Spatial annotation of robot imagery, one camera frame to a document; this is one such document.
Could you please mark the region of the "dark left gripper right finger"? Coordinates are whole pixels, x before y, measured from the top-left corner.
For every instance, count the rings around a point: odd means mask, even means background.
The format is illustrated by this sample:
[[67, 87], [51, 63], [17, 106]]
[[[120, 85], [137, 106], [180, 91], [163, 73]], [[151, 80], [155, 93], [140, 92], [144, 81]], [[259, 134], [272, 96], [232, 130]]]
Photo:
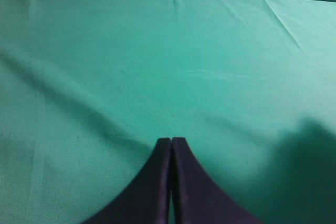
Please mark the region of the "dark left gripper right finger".
[[171, 183], [176, 223], [256, 223], [200, 165], [185, 138], [172, 139]]

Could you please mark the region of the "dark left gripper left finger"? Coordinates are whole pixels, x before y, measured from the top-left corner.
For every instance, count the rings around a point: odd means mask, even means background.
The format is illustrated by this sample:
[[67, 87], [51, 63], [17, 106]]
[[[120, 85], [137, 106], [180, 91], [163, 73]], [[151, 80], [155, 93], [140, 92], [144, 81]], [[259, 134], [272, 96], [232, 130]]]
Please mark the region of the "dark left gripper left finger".
[[171, 140], [160, 138], [135, 178], [108, 205], [84, 223], [168, 223]]

